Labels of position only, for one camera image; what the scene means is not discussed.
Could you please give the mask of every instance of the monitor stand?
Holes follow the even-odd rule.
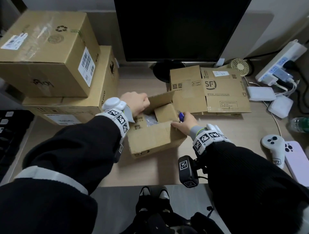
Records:
[[[153,73],[159,80],[169,83],[170,70],[183,67],[185,67],[185,65],[182,62],[165,60],[163,62],[156,62],[153,67]]]

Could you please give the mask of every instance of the green bottle label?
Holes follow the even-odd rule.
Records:
[[[309,132],[309,118],[301,119],[299,126],[304,130],[304,132]]]

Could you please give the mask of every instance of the black sleeve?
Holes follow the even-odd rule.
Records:
[[[231,233],[296,233],[309,190],[249,149],[213,143],[202,159],[215,207]]]
[[[113,166],[121,139],[107,117],[68,126],[33,148],[23,168],[37,165],[65,174],[92,193]],[[1,233],[91,233],[97,203],[74,187],[20,178],[0,187]]]

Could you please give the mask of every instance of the flattened cardboard box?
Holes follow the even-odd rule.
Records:
[[[149,97],[150,106],[144,113],[149,115],[154,112],[159,124],[147,127],[143,114],[136,118],[135,123],[130,123],[128,142],[134,158],[180,146],[187,138],[171,126],[172,121],[179,122],[177,112],[171,103],[173,95],[174,91],[171,91]]]
[[[178,111],[202,115],[251,112],[237,69],[192,66],[173,69],[170,74],[173,104]]]
[[[87,97],[99,53],[86,13],[27,10],[0,40],[0,77],[27,97]]]
[[[111,46],[100,46],[101,55],[87,98],[25,98],[23,105],[53,124],[86,123],[101,112],[105,100],[117,96],[118,69]]]

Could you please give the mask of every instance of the plastic bottle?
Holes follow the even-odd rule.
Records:
[[[294,132],[309,132],[309,118],[298,117],[290,121],[290,129]]]

